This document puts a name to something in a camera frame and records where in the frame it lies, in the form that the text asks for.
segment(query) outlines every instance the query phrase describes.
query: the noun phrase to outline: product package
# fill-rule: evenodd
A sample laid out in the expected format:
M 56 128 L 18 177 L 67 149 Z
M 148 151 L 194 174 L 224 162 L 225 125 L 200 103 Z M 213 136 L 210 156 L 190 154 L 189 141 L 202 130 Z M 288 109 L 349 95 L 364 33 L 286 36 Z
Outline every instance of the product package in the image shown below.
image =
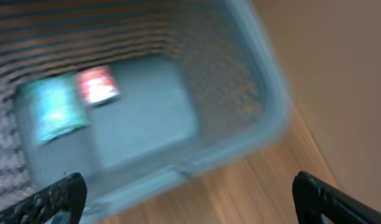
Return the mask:
M 34 115 L 36 144 L 44 144 L 90 124 L 76 91 L 74 74 L 70 72 L 24 86 Z
M 76 74 L 81 96 L 87 105 L 99 105 L 120 95 L 108 66 L 87 69 Z

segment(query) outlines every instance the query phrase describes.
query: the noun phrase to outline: woven pattern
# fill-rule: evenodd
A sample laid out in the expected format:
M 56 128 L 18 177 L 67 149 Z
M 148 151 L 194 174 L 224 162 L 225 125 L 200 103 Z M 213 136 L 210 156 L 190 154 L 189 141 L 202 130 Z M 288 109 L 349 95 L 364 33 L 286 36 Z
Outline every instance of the woven pattern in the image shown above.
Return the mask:
M 183 70 L 202 138 L 218 141 L 254 124 L 264 84 L 254 80 L 257 71 L 228 19 L 218 0 L 0 3 L 0 209 L 35 191 L 10 102 L 29 78 L 162 54 Z

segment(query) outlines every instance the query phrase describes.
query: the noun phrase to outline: red package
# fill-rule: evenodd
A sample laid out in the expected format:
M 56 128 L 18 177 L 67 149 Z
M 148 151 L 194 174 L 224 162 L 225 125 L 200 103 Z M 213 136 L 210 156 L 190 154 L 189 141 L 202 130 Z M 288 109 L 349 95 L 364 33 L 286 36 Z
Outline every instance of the red package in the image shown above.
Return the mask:
M 87 105 L 103 103 L 120 95 L 108 66 L 87 69 L 76 74 L 81 96 Z

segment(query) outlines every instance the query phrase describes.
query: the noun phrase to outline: plastic basket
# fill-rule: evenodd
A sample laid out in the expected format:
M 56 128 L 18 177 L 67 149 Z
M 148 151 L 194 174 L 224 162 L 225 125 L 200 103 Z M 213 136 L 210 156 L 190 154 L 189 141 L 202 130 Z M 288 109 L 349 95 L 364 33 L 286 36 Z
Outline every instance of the plastic basket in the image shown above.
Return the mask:
M 17 88 L 106 64 L 120 103 L 90 112 L 90 128 L 32 146 Z M 82 220 L 95 221 L 254 151 L 287 113 L 247 0 L 0 2 L 0 210 L 81 172 Z

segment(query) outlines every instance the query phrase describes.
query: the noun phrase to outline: beige wall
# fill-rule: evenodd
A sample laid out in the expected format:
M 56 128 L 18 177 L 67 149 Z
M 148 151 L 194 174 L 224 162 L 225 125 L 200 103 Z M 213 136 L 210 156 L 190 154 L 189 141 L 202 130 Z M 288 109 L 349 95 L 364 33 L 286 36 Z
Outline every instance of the beige wall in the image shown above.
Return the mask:
M 341 190 L 381 211 L 381 1 L 255 4 Z

